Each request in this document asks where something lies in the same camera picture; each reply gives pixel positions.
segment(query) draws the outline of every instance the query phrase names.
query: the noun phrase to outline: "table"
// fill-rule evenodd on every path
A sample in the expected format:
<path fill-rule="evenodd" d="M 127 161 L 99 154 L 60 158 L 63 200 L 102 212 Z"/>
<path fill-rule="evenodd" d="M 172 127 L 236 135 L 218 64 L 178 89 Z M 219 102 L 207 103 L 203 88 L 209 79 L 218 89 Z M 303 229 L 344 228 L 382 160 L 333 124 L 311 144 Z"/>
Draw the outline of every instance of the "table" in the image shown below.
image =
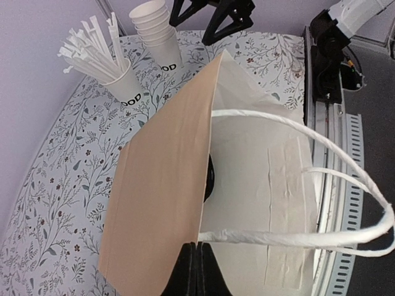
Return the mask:
<path fill-rule="evenodd" d="M 224 49 L 287 108 L 302 108 L 303 38 L 244 31 L 205 47 L 203 34 L 179 32 L 185 67 L 173 75 L 162 72 L 137 36 L 121 39 L 145 89 L 137 108 L 124 108 L 91 77 L 80 83 L 17 197 L 0 251 L 0 295 L 118 295 L 97 263 L 119 153 Z"/>

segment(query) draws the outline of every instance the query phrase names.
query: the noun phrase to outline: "white robot arm segment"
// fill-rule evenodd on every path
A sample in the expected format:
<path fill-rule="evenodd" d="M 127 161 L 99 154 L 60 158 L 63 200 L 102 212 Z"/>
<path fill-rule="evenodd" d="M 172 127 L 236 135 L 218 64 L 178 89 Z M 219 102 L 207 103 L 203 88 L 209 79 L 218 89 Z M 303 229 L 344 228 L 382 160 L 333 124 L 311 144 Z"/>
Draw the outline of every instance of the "white robot arm segment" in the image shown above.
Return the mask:
<path fill-rule="evenodd" d="M 341 0 L 329 10 L 332 20 L 348 37 L 353 37 L 360 27 L 375 15 L 384 11 L 395 0 Z"/>

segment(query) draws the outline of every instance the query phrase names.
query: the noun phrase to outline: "perforated metal track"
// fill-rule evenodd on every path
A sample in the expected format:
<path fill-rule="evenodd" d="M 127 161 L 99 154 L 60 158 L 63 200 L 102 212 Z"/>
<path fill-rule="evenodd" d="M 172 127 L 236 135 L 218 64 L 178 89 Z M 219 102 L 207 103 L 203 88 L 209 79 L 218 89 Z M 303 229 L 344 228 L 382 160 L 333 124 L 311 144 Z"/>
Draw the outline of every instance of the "perforated metal track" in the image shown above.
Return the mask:
<path fill-rule="evenodd" d="M 364 168 L 364 137 L 362 132 L 362 118 L 360 115 L 346 115 L 347 122 L 347 152 Z M 357 178 L 355 172 L 347 168 L 347 174 Z M 362 206 L 364 201 L 363 190 L 347 184 L 346 201 L 343 212 L 342 231 L 355 231 L 360 229 L 362 219 Z M 346 296 L 351 274 L 354 267 L 355 256 L 337 253 L 330 283 L 326 296 Z"/>

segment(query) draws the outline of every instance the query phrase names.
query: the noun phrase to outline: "stack of paper cups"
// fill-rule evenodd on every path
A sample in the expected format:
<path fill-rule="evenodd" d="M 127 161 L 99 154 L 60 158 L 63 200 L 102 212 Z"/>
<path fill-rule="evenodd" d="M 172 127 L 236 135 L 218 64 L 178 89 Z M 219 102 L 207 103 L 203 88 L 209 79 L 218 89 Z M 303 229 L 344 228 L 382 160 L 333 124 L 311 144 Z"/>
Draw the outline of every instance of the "stack of paper cups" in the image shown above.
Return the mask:
<path fill-rule="evenodd" d="M 183 66 L 177 33 L 168 23 L 170 12 L 164 0 L 146 2 L 133 9 L 129 17 L 144 45 L 165 72 Z"/>
<path fill-rule="evenodd" d="M 128 65 L 126 72 L 111 83 L 103 84 L 112 95 L 125 107 L 137 107 L 143 98 L 143 90 L 133 71 L 129 59 L 125 59 Z"/>

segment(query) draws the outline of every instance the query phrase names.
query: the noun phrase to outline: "white twisted paper handle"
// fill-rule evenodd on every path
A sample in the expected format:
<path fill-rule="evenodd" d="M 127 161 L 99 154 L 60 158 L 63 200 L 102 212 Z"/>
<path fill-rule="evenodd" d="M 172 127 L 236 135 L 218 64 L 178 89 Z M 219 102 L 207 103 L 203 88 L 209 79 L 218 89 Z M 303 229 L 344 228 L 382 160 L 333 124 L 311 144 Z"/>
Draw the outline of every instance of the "white twisted paper handle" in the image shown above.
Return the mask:
<path fill-rule="evenodd" d="M 361 169 L 358 164 L 335 143 L 326 137 L 318 134 L 312 129 L 297 123 L 293 120 L 278 115 L 252 111 L 252 110 L 215 110 L 212 117 L 256 117 L 273 120 L 287 125 L 306 136 L 322 143 L 332 150 L 341 160 L 347 163 L 359 176 L 362 182 L 345 175 L 343 173 L 324 168 L 311 168 L 307 172 L 329 173 L 343 178 L 371 195 L 384 208 L 385 212 L 380 222 L 372 227 L 358 231 L 340 231 L 328 233 L 300 233 L 300 234 L 280 234 L 261 231 L 235 231 L 225 229 L 223 231 L 204 232 L 199 234 L 199 240 L 203 242 L 226 242 L 231 244 L 259 244 L 259 245 L 282 245 L 289 247 L 304 247 L 308 249 L 325 249 L 362 257 L 381 257 L 395 250 L 395 240 L 387 249 L 377 251 L 362 251 L 342 248 L 352 244 L 362 244 L 370 242 L 386 234 L 391 228 L 395 230 L 395 214 L 390 203 L 384 198 L 376 183 L 369 177 L 368 173 Z"/>

